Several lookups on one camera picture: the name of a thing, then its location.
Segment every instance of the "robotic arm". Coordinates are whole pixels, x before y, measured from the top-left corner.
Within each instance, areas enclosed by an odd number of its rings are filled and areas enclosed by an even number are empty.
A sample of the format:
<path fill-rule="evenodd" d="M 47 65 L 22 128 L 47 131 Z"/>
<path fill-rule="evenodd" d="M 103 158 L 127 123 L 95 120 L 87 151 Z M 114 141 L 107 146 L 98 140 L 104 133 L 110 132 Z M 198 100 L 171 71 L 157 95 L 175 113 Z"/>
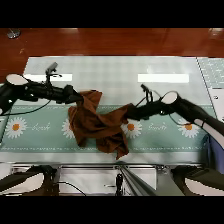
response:
<path fill-rule="evenodd" d="M 54 87 L 50 83 L 50 76 L 56 71 L 57 63 L 52 64 L 46 70 L 46 83 L 37 83 L 25 79 L 21 75 L 11 74 L 6 77 L 6 82 L 0 87 L 0 116 L 7 115 L 16 100 L 38 101 L 39 98 L 54 100 L 56 103 L 73 103 L 82 101 L 83 97 L 77 93 L 71 85 L 65 88 Z M 146 91 L 146 97 L 151 92 L 142 85 Z M 160 114 L 167 115 L 178 113 L 187 121 L 194 123 L 208 132 L 224 148 L 224 123 L 208 115 L 201 107 L 182 99 L 175 91 L 166 93 L 159 100 L 149 102 L 140 107 L 130 106 L 127 117 L 140 120 Z"/>

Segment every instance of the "reddish brown wooden surface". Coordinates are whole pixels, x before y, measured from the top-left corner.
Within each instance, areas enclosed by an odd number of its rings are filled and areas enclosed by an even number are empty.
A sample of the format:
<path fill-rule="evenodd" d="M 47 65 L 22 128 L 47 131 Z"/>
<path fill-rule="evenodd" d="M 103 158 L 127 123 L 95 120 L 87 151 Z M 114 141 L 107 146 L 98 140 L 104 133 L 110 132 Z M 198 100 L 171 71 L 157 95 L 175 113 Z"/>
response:
<path fill-rule="evenodd" d="M 0 82 L 22 74 L 30 56 L 175 55 L 224 57 L 224 32 L 211 28 L 0 28 Z"/>

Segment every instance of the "daisy yellow center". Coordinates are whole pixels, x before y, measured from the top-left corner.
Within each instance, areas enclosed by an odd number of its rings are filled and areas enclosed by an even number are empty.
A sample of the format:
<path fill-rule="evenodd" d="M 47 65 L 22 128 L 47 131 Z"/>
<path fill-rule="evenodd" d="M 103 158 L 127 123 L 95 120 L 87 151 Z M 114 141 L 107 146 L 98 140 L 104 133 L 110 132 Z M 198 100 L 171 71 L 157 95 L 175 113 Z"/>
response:
<path fill-rule="evenodd" d="M 186 124 L 184 126 L 187 130 L 192 130 L 192 124 Z"/>
<path fill-rule="evenodd" d="M 135 129 L 135 126 L 133 124 L 128 124 L 128 130 L 133 131 Z"/>
<path fill-rule="evenodd" d="M 12 126 L 12 130 L 13 130 L 13 131 L 18 131 L 18 130 L 19 130 L 19 124 L 14 124 L 14 125 Z"/>

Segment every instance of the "white daisy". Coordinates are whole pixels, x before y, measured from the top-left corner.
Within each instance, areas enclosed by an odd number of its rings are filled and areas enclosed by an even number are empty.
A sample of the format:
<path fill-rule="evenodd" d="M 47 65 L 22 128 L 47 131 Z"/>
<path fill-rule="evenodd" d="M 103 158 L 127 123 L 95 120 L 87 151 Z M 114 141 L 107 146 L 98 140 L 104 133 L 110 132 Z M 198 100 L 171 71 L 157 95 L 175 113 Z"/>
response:
<path fill-rule="evenodd" d="M 71 130 L 71 127 L 70 127 L 70 123 L 69 123 L 69 120 L 66 119 L 65 122 L 63 122 L 63 125 L 62 125 L 62 130 L 64 133 L 63 135 L 66 135 L 66 138 L 74 138 L 74 134 L 73 134 L 73 131 Z"/>
<path fill-rule="evenodd" d="M 121 129 L 128 138 L 135 138 L 141 134 L 142 125 L 139 121 L 128 119 L 128 124 L 122 124 Z"/>
<path fill-rule="evenodd" d="M 26 121 L 22 117 L 15 117 L 11 119 L 6 126 L 6 135 L 8 138 L 17 138 L 18 136 L 23 134 L 27 128 Z"/>
<path fill-rule="evenodd" d="M 186 124 L 186 125 L 177 125 L 179 127 L 179 131 L 182 131 L 182 135 L 185 135 L 185 137 L 188 138 L 194 138 L 199 133 L 198 129 L 199 127 L 194 124 L 187 124 L 189 123 L 185 119 L 181 118 L 179 119 L 179 124 Z"/>

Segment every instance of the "brown towel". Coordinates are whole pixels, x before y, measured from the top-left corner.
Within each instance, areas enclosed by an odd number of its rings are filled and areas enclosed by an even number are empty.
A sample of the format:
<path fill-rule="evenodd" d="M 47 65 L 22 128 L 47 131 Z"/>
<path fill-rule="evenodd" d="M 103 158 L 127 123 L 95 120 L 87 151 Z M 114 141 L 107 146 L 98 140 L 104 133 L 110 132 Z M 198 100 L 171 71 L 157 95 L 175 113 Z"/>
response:
<path fill-rule="evenodd" d="M 127 124 L 124 117 L 128 106 L 125 105 L 108 114 L 97 114 L 102 92 L 95 90 L 80 93 L 84 101 L 78 102 L 77 107 L 70 107 L 68 110 L 70 128 L 73 131 L 77 144 L 84 147 L 86 138 L 95 138 L 97 148 L 106 153 L 117 150 L 117 157 L 128 154 L 127 139 L 121 129 L 121 124 Z"/>

